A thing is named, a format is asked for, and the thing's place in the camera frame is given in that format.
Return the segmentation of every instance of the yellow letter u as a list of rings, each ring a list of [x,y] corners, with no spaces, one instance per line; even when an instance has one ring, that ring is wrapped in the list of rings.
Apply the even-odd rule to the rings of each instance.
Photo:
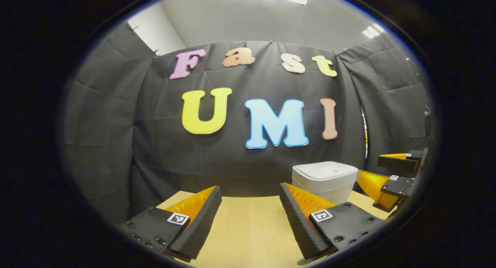
[[[200,121],[198,110],[204,91],[190,91],[183,94],[183,126],[194,134],[210,134],[220,130],[226,121],[227,95],[233,91],[229,88],[213,89],[210,94],[215,97],[214,116],[209,121]]]

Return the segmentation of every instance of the black ridged pad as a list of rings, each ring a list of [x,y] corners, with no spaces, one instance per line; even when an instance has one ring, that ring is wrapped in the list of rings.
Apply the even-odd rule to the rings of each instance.
[[[221,201],[220,187],[217,186],[212,190],[193,222],[172,242],[171,250],[196,259],[205,244]]]
[[[294,238],[300,247],[301,254],[305,259],[316,256],[329,248],[329,245],[321,238],[319,233],[312,227],[308,219],[303,215],[296,200],[288,187],[280,183],[279,198],[286,211],[289,224],[293,230]]]

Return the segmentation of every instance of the screw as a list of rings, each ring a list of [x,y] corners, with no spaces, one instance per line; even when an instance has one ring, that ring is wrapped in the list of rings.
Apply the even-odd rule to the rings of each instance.
[[[167,245],[167,242],[165,242],[164,240],[162,239],[157,239],[157,243],[159,243],[160,245]]]

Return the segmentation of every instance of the cutout letter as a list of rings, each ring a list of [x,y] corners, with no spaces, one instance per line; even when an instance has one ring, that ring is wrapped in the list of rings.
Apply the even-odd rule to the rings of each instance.
[[[336,102],[332,99],[321,99],[320,104],[324,107],[326,127],[322,137],[326,140],[334,139],[338,136],[338,131],[336,130],[336,118],[334,117],[334,107],[336,107]]]
[[[305,65],[301,64],[301,58],[292,54],[282,54],[281,59],[283,61],[282,67],[289,72],[303,73],[305,72]]]
[[[183,94],[183,126],[193,134],[210,134],[220,130],[226,121],[227,95],[232,90],[229,88],[213,89],[210,94],[215,96],[214,116],[210,121],[200,121],[198,109],[200,98],[205,96],[204,91],[190,91]]]
[[[190,69],[195,68],[198,63],[198,56],[202,57],[205,54],[206,52],[203,49],[177,54],[176,68],[169,78],[179,79],[187,77],[189,75],[188,66]]]
[[[305,136],[303,128],[303,117],[301,100],[286,100],[282,106],[279,116],[276,116],[270,105],[263,99],[252,99],[245,102],[251,114],[251,134],[246,142],[248,149],[263,149],[267,147],[263,130],[267,132],[274,146],[281,142],[284,130],[287,128],[287,137],[284,139],[286,146],[305,146],[308,137]]]
[[[227,67],[236,66],[238,64],[250,64],[255,61],[251,56],[251,49],[246,47],[232,49],[226,53],[227,58],[222,64]]]
[[[312,60],[317,61],[317,65],[319,66],[320,71],[327,76],[334,77],[338,75],[336,71],[331,70],[331,68],[329,67],[329,65],[332,65],[332,61],[326,59],[324,56],[315,56],[312,58]]]

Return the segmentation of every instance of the container lid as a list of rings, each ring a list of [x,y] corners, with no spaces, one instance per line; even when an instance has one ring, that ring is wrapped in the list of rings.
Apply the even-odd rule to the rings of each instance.
[[[296,165],[292,178],[309,192],[326,192],[354,183],[357,176],[354,166],[326,161]]]

